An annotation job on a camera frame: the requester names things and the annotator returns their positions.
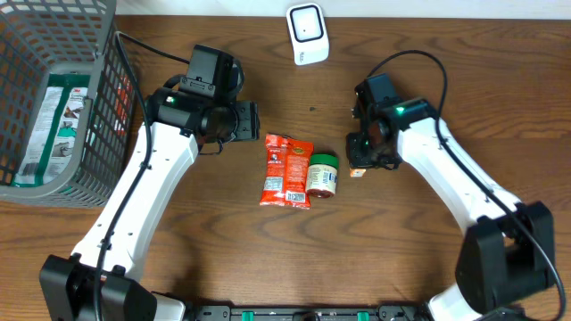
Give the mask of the red tube package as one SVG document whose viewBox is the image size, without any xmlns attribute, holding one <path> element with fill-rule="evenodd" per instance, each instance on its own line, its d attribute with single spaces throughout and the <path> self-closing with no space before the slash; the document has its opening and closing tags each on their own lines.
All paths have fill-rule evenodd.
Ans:
<svg viewBox="0 0 571 321">
<path fill-rule="evenodd" d="M 126 124 L 128 120 L 128 112 L 130 110 L 130 95 L 132 94 L 132 86 L 128 76 L 123 76 L 118 84 L 117 97 L 115 102 L 115 111 L 117 119 L 115 120 L 114 129 L 119 136 L 126 135 Z"/>
</svg>

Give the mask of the green lid white jar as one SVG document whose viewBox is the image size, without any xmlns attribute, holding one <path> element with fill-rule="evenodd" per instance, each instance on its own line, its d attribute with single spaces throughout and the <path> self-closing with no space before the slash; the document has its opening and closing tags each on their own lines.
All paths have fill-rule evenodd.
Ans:
<svg viewBox="0 0 571 321">
<path fill-rule="evenodd" d="M 339 160 L 326 153 L 315 153 L 310 157 L 306 179 L 306 193 L 317 198 L 335 196 L 338 180 Z"/>
</svg>

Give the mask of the small orange white box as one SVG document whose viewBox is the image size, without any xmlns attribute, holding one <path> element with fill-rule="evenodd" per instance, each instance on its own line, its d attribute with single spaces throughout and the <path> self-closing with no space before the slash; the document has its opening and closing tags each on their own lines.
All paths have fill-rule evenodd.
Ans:
<svg viewBox="0 0 571 321">
<path fill-rule="evenodd" d="M 366 173 L 366 169 L 350 169 L 351 177 L 363 177 Z"/>
</svg>

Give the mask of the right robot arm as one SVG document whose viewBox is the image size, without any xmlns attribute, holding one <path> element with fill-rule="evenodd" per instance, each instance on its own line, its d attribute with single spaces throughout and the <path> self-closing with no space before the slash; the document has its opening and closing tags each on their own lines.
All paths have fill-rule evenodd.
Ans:
<svg viewBox="0 0 571 321">
<path fill-rule="evenodd" d="M 556 268 L 553 216 L 542 202 L 524 204 L 498 185 L 458 144 L 442 109 L 423 98 L 360 98 L 360 123 L 347 136 L 354 169 L 414 168 L 434 189 L 463 234 L 454 284 L 430 299 L 431 320 L 504 317 L 506 307 L 556 287 L 557 318 L 567 298 Z"/>
</svg>

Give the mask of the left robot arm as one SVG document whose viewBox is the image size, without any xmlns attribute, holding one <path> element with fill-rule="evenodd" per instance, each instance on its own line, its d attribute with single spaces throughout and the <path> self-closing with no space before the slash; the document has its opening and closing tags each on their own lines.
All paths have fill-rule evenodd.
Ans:
<svg viewBox="0 0 571 321">
<path fill-rule="evenodd" d="M 53 320 L 187 320 L 187 303 L 146 290 L 140 279 L 150 242 L 178 182 L 207 143 L 255 141 L 253 101 L 160 88 L 101 215 L 65 259 L 51 255 L 39 273 Z"/>
</svg>

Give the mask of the red candy bag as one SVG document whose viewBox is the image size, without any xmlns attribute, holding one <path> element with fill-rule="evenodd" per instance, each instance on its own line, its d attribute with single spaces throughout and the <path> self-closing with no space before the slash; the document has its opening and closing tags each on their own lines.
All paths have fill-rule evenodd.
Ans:
<svg viewBox="0 0 571 321">
<path fill-rule="evenodd" d="M 267 170 L 262 189 L 261 206 L 310 208 L 306 179 L 313 143 L 289 136 L 267 134 Z"/>
</svg>

